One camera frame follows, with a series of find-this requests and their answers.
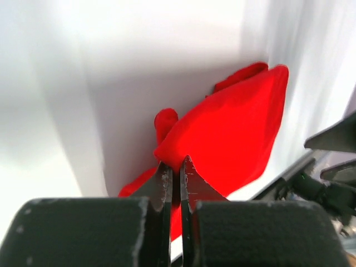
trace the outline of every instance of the white backdrop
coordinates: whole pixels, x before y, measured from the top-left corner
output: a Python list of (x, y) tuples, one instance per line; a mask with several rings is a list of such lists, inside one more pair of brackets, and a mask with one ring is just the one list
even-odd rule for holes
[[(115, 196), (154, 166), (153, 119), (183, 115), (258, 60), (288, 65), (283, 124), (248, 199), (341, 118), (356, 82), (353, 0), (2, 1), (0, 240), (44, 196)], [(172, 245), (173, 256), (179, 243)]]

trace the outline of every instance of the red cloth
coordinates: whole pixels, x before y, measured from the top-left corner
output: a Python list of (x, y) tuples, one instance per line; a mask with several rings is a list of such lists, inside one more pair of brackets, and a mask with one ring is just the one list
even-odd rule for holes
[[(197, 172), (219, 193), (230, 193), (264, 172), (284, 108), (288, 68), (268, 71), (257, 62), (215, 85), (213, 94), (178, 120), (169, 108), (155, 118), (158, 147), (154, 155), (175, 172), (190, 155)], [(128, 196), (147, 181), (154, 169), (125, 186)], [(174, 208), (171, 237), (181, 234), (180, 208)]]

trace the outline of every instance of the white surface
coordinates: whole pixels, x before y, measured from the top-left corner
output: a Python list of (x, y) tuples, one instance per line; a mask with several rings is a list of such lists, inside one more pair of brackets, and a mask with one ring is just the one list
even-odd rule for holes
[(3, 1), (0, 237), (28, 199), (115, 196), (154, 166), (160, 109), (183, 115), (238, 68), (284, 63), (268, 168), (230, 196), (248, 199), (341, 118), (356, 80), (355, 10), (352, 0)]

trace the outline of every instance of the red sock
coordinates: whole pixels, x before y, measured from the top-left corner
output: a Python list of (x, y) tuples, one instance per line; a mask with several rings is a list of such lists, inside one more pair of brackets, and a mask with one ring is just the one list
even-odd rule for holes
[[(213, 95), (181, 120), (172, 109), (161, 111), (155, 118), (161, 142), (155, 156), (179, 172), (190, 155), (199, 174), (223, 196), (256, 180), (280, 127), (287, 80), (287, 67), (267, 71), (259, 62), (216, 84)], [(154, 171), (146, 171), (144, 179), (141, 175), (122, 191), (136, 191)], [(181, 234), (180, 208), (172, 211), (171, 227), (174, 240)]]

